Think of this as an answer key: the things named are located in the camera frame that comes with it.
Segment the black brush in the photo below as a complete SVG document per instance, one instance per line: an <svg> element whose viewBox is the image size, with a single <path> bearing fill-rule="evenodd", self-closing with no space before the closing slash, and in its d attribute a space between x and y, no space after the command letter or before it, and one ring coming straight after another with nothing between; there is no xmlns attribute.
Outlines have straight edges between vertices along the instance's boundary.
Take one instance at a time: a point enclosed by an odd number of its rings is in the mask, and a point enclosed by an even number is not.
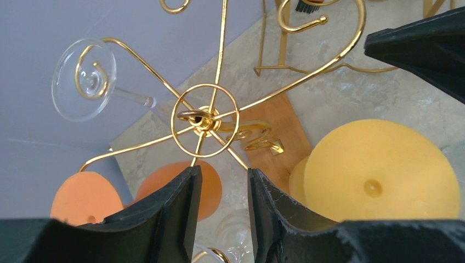
<svg viewBox="0 0 465 263"><path fill-rule="evenodd" d="M312 2L312 3L322 3L323 0L314 0L314 1L310 1L310 2ZM297 6L296 6L296 11L297 12L307 13L307 14L311 14L311 13L313 13L315 11L318 11L318 9L320 9L320 7L316 7L314 5L306 4L302 0L299 0L299 2L297 3Z"/></svg>

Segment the table surface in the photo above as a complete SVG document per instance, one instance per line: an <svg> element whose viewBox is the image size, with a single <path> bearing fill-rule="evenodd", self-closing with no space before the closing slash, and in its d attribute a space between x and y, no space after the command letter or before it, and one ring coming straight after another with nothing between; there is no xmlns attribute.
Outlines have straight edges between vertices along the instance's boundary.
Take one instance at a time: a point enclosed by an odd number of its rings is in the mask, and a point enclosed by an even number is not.
<svg viewBox="0 0 465 263"><path fill-rule="evenodd" d="M295 7L296 3L297 1L292 1L292 6ZM457 0L457 6L464 4L465 0ZM344 62L368 68L385 67L388 65L363 55L366 35L421 19L423 1L367 1L366 5L365 33ZM449 5L445 4L440 12L448 7ZM358 16L355 2L340 1L311 15L292 11L291 25L303 24L321 14L329 17L325 26L289 36L288 65L306 70L315 69L329 61L349 42ZM276 65L280 30L274 8L269 12L267 24L263 65ZM225 49L220 84L232 92L240 106L302 77L300 73L287 70L267 70L262 71L260 77L255 75L253 67L257 65L258 60L261 26L262 22L257 21ZM195 72L178 87L178 90L182 92L195 84L214 82L216 63L217 57ZM201 89L192 93L192 96L207 105L210 94L211 90ZM461 159L461 154L465 153L465 105L409 72L396 70L366 74L342 68L315 77L289 91L287 95L312 145L316 145L327 133L342 124L357 119L387 119L407 125L429 138L448 156L459 180L465 181L465 169ZM232 104L222 94L217 98L217 105L220 112L232 109ZM111 146L113 149L119 149L168 134L168 125L153 112L148 112ZM194 134L184 135L182 141L190 149L194 149L197 137ZM238 144L234 144L233 148L242 158L247 159ZM218 143L210 138L205 142L202 152L211 152L217 148ZM173 140L117 157L133 195L145 177L157 168L189 159L190 157L178 149ZM223 152L206 161L220 174L223 199L215 214L199 222L197 240L204 245L214 246L214 230L220 220L236 209L247 208L247 182L246 172L228 153ZM461 192L465 193L465 185L460 185ZM464 209L461 217L465 218Z"/></svg>

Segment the wooden block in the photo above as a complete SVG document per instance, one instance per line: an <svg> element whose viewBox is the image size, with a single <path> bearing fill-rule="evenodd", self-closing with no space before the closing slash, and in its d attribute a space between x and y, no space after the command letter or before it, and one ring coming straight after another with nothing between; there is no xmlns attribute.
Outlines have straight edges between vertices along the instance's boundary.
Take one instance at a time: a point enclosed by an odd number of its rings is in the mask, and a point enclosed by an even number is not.
<svg viewBox="0 0 465 263"><path fill-rule="evenodd" d="M289 175L306 156L312 146L305 135L286 94L241 112L241 121L264 119L273 126L271 135L281 140L284 152L273 156L269 148L246 151L252 168L260 168L282 191L289 193Z"/></svg>

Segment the yellow disc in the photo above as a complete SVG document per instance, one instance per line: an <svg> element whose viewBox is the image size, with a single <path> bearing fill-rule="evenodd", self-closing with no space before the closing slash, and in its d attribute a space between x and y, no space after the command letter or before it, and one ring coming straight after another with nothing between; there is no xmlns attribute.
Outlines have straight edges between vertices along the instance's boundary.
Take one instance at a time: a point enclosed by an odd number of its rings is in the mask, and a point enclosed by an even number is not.
<svg viewBox="0 0 465 263"><path fill-rule="evenodd" d="M451 219L460 212L455 173L413 129L381 119L343 125L313 149L306 205L334 221Z"/></svg>
<svg viewBox="0 0 465 263"><path fill-rule="evenodd" d="M291 197L304 205L306 203L304 193L304 171L307 159L308 156L301 160L294 169L292 169L291 176L289 177L289 192Z"/></svg>

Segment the gray wall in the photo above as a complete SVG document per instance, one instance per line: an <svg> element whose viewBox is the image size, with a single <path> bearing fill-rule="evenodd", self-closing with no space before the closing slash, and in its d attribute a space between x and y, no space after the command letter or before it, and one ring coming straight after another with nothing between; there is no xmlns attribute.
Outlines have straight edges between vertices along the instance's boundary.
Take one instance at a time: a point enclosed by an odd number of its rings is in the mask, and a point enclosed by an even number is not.
<svg viewBox="0 0 465 263"><path fill-rule="evenodd" d="M167 0L178 5L181 0ZM230 0L231 42L261 15L261 1ZM0 3L0 218L48 216L58 187L80 165L147 109L112 98L94 119L71 123L53 106L56 61L74 41L117 37L131 45L174 86L218 50L220 0L192 0L168 15L158 0L2 0ZM165 88L120 48L112 46L118 86L159 96ZM127 203L131 196L114 159L91 167Z"/></svg>

